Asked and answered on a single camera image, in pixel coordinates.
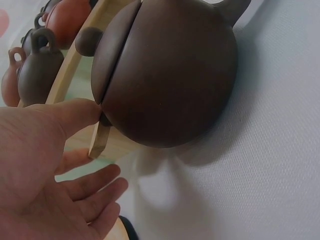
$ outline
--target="small teapot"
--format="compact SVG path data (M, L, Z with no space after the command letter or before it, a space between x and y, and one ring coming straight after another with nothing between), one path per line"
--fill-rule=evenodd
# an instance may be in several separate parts
M206 133L233 91L233 26L251 0L135 0L103 33L81 31L91 89L108 121L142 145L171 148Z
M21 47L14 47L9 50L9 68L5 72L1 81L1 94L4 103L8 107L17 107L20 101L18 93L18 74L19 68L25 62L27 56ZM19 54L21 60L17 61L15 55Z
M45 27L53 31L58 48L70 48L90 12L89 0L63 0L53 7Z
M40 47L39 39L45 37L48 46ZM31 53L18 75L18 92L26 106L45 104L56 79L64 56L56 46L54 33L40 28L30 34Z
M25 51L25 54L26 56L29 56L30 55L30 52L31 52L31 39L30 39L30 35L32 32L38 30L38 29L41 29L43 28L44 26L41 26L39 24L39 20L40 18L43 16L44 12L42 13L39 13L35 19L34 19L34 28L30 29L26 35L24 37L21 38L21 44L22 44L22 48L24 49ZM48 44L48 40L45 38L45 37L40 37L39 38L39 46L42 48L44 46L46 46Z
M42 21L46 22L50 11L54 8L55 5L60 3L62 0L50 0L47 4L41 8L41 13L43 13Z

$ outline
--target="white fabric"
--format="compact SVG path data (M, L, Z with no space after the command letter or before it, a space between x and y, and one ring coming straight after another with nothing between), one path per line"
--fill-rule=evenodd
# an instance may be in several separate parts
M265 0L237 29L238 79L216 127L119 162L121 213L141 240L320 239L319 22L319 0Z

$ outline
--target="reddish-brown teapot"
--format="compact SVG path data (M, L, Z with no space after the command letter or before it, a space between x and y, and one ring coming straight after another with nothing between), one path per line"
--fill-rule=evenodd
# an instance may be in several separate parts
M70 48L90 12L89 0L63 0L53 7L45 27L54 32L58 48Z
M26 33L26 35L21 38L22 48L24 49L24 52L25 52L26 56L29 56L30 52L31 52L31 38L30 38L31 33L44 27L44 26L41 26L39 24L39 20L43 16L43 14L44 14L43 12L39 13L35 17L35 19L34 19L34 28L30 29ZM39 43L38 43L39 47L41 47L41 48L48 44L48 40L45 37L40 37L38 41L39 41Z
M251 0L135 0L109 24L82 31L91 88L110 123L140 144L169 148L207 132L232 93L233 26Z
M9 50L9 68L5 72L1 82L1 94L4 103L8 107L17 107L20 101L18 93L18 74L17 71L25 62L27 56L21 47L14 47ZM21 60L17 61L15 55L19 54Z
M49 46L40 47L39 38L45 37ZM31 33L31 54L18 75L18 91L26 106L45 104L64 56L56 46L54 33L41 28Z
M44 13L42 16L42 21L46 22L50 11L54 8L55 5L60 3L62 0L50 0L47 4L41 8L41 13Z

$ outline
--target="teapot lid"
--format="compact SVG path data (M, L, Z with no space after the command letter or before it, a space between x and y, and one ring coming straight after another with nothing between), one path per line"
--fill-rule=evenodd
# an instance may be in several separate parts
M99 42L91 74L91 89L97 104L104 98L141 5L142 1L136 0L124 7L110 22Z

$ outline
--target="teapot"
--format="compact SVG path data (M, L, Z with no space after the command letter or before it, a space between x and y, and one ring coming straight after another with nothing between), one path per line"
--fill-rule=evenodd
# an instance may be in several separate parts
M9 68L5 72L1 81L1 94L4 103L8 107L17 107L20 101L18 93L18 74L17 71L25 62L27 56L21 47L14 47L9 50ZM19 54L21 60L17 61L15 55Z
M110 124L154 148L183 145L208 132L233 91L233 26L250 3L135 0L104 32L81 31L75 47L94 57L91 90Z
M39 39L45 37L48 46L41 47ZM64 56L56 46L54 33L40 28L30 34L31 53L18 74L18 92L26 106L45 104L56 79Z
M45 27L53 31L58 48L70 48L90 12L89 0L63 0L53 7Z
M40 28L43 28L44 26L41 26L39 24L39 20L40 18L43 16L44 12L42 13L39 13L35 19L34 19L34 28L30 29L26 35L24 37L21 38L21 44L22 44L22 48L24 49L25 51L25 54L26 56L29 56L30 55L30 52L31 52L31 39L30 39L30 35L32 32L40 29ZM44 46L46 46L48 44L48 41L45 37L40 37L39 38L39 46L42 48Z
M47 2L47 4L41 8L41 13L44 13L42 16L42 21L46 22L47 21L47 17L50 13L50 11L54 8L55 5L57 5L58 3L60 3L62 0L50 0Z

